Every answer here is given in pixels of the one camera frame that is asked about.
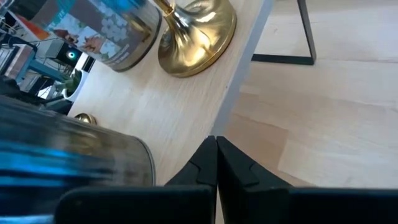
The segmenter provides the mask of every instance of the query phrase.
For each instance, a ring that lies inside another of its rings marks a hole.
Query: table leg
[[[255,62],[273,62],[273,63],[289,63],[296,65],[313,65],[317,59],[315,44],[313,41],[310,18],[308,16],[307,3],[305,0],[297,0],[298,9],[300,10],[301,19],[304,26],[305,36],[307,38],[308,48],[310,49],[310,57],[303,56],[286,56],[286,55],[264,55],[254,54],[252,61]]]

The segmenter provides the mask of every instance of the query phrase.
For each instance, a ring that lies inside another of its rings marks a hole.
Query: black object
[[[64,42],[57,56],[52,60],[75,67],[81,56],[81,51]]]
[[[23,40],[19,37],[16,37],[14,35],[11,34],[3,34],[2,40],[0,41],[0,46],[7,44],[8,47],[10,49],[14,48],[17,49],[17,51],[19,50],[19,48],[17,48],[18,46],[14,46],[14,44],[26,44],[29,47],[32,47],[32,50],[36,53],[37,52],[37,46],[34,44],[31,44],[30,42]]]
[[[165,187],[66,194],[55,223],[398,223],[398,190],[296,188],[224,137],[210,136]]]
[[[72,107],[72,103],[64,100],[63,96],[56,96],[45,100],[36,94],[20,91],[17,82],[5,76],[0,76],[0,96],[10,97],[30,105],[44,106],[46,110],[64,115],[67,115]]]
[[[93,68],[94,62],[95,62],[95,59],[90,57],[90,56],[88,56],[86,62],[83,65],[83,68],[81,68],[81,69],[83,71],[90,72],[91,68]]]
[[[313,65],[317,59],[317,52],[315,51],[315,44],[311,31],[311,22],[308,16],[307,3],[305,0],[297,0],[298,9],[300,10],[301,19],[304,26],[305,36],[307,38],[308,48],[310,49],[310,57],[303,56],[286,56],[286,55],[263,55],[254,54],[252,61],[255,62],[274,62],[274,63],[289,63],[296,65]]]
[[[8,32],[10,27],[13,27],[15,25],[17,21],[15,20],[15,18],[9,13],[6,12],[6,14],[4,15],[4,20],[3,23],[7,24],[7,26],[3,26],[2,28]]]
[[[32,87],[30,88],[30,90],[28,91],[28,93],[32,94],[32,95],[38,95],[40,90],[43,90],[49,86],[54,85],[55,80],[51,79],[51,78],[47,78],[44,76],[40,76],[36,82],[32,85]]]

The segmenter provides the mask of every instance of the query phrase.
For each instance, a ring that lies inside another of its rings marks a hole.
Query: brass candlestick
[[[175,77],[195,75],[213,64],[235,32],[236,13],[228,0],[196,0],[187,7],[154,0],[169,28],[160,40],[160,66]]]

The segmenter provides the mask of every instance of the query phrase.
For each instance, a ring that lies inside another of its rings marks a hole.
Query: speaker
[[[75,67],[81,56],[81,51],[70,46],[62,40],[54,40],[46,52],[45,56],[58,63],[65,63]]]
[[[80,56],[81,51],[69,46],[67,43],[64,42],[55,59],[72,67],[75,67]]]

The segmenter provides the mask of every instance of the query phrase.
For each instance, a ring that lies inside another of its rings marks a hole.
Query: black bracket
[[[90,72],[91,69],[93,68],[94,62],[95,62],[95,59],[88,56],[85,64],[83,65],[83,68],[81,68],[81,69],[85,72]]]
[[[308,48],[310,49],[310,57],[303,56],[286,56],[286,55],[264,55],[254,54],[253,62],[273,62],[273,63],[289,63],[296,65],[313,65],[317,59],[317,52],[315,51],[315,44],[311,31],[311,22],[308,16],[307,3],[305,0],[297,0],[298,9],[300,10],[301,20],[303,22],[305,36],[307,38]]]

